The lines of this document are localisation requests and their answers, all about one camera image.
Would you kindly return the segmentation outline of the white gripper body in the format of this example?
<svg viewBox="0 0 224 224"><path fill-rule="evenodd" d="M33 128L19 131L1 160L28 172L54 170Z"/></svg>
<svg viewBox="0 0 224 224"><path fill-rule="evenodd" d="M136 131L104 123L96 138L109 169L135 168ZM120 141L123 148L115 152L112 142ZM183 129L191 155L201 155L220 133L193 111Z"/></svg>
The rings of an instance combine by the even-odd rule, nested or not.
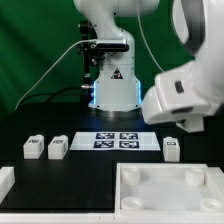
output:
<svg viewBox="0 0 224 224"><path fill-rule="evenodd" d="M202 117L193 117L176 123L176 125L186 132L201 132L204 130L204 120Z"/></svg>

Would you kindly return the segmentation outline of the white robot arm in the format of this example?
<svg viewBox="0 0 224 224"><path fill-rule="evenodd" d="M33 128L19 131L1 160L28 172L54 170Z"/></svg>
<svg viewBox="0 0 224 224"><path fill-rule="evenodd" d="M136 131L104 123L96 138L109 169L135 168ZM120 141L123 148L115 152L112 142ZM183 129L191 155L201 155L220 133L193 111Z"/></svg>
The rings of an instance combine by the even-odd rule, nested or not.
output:
<svg viewBox="0 0 224 224"><path fill-rule="evenodd" d="M224 0L173 0L173 27L194 59L158 74L144 97L135 76L135 40L114 18L147 15L160 0L73 1L96 32L90 52L103 55L90 108L109 116L140 108L147 124L204 129L203 118L224 104Z"/></svg>

